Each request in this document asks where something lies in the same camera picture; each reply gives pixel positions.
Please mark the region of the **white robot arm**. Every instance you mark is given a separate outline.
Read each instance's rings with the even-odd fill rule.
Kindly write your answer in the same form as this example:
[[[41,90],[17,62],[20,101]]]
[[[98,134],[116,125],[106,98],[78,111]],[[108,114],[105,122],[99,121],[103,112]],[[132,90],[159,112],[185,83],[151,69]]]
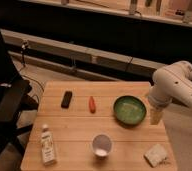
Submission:
[[[148,92],[151,105],[150,123],[157,125],[166,108],[175,98],[192,109],[192,64],[179,61],[157,69],[152,76],[154,85]]]

